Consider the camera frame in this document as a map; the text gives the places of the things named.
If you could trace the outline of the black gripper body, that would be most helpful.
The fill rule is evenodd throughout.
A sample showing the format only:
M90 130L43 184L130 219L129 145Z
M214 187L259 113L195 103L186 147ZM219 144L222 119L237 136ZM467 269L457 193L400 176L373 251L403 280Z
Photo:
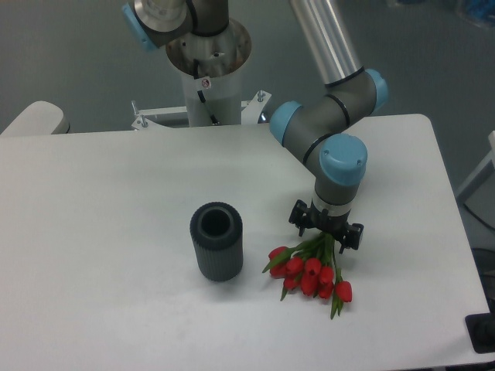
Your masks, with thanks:
M331 234L334 238L343 238L348 230L349 212L340 216L330 216L319 211L315 207L309 209L308 229L318 229L322 232Z

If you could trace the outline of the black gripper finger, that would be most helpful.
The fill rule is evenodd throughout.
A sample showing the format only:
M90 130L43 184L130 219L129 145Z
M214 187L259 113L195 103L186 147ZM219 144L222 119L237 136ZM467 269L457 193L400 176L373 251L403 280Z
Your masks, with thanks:
M346 223L344 228L338 232L336 240L340 243L339 254L347 249L358 250L363 238L364 225L360 223Z
M298 199L292 208L288 222L295 225L298 229L298 235L303 236L307 229L314 229L316 225L316 212L318 209L311 203L308 206L304 201Z

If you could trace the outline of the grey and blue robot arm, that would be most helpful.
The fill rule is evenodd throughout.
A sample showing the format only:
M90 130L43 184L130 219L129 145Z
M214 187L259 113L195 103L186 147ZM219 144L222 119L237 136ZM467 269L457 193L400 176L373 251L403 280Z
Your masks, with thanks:
M269 129L315 178L311 203L298 201L289 217L300 231L329 233L343 249L357 249L364 228L349 223L351 205L367 165L364 143L347 129L387 100L385 80L365 69L332 1L293 1L292 11L316 62L326 95L304 107L278 107ZM247 30L229 14L226 1L130 1L123 16L139 44L164 49L183 78L192 127L240 124L238 76L251 53Z

